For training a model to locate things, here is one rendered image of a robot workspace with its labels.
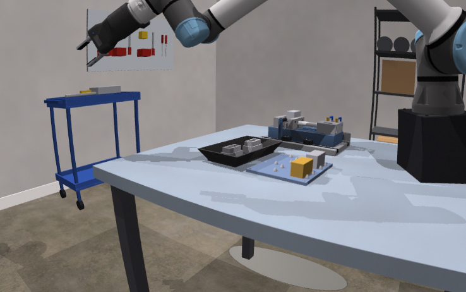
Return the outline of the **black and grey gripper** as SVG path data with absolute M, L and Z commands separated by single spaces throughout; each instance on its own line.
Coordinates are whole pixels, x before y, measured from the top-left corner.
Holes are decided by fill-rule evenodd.
M 87 64 L 87 67 L 91 67 L 103 56 L 108 56 L 108 52 L 115 48 L 120 40 L 139 28 L 144 29 L 149 26 L 150 20 L 156 16 L 145 0 L 129 0 L 129 3 L 117 8 L 102 23 L 89 29 L 86 33 L 88 38 L 76 48 L 82 50 L 91 40 L 93 41 L 99 55 Z

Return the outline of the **yellow-orange block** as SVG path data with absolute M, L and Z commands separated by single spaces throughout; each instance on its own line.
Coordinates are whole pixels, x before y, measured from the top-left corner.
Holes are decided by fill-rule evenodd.
M 291 162 L 290 176 L 296 178 L 305 178 L 306 175 L 313 171 L 313 159 L 300 157 Z

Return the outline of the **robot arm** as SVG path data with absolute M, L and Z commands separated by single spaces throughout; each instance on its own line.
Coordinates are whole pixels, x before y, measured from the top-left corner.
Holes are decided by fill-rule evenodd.
M 215 42 L 221 32 L 267 0 L 220 0 L 203 14 L 191 0 L 145 1 L 156 15 L 164 14 L 177 39 L 189 48 Z M 463 114 L 458 74 L 466 75 L 466 12 L 444 0 L 387 1 L 419 29 L 412 112 Z

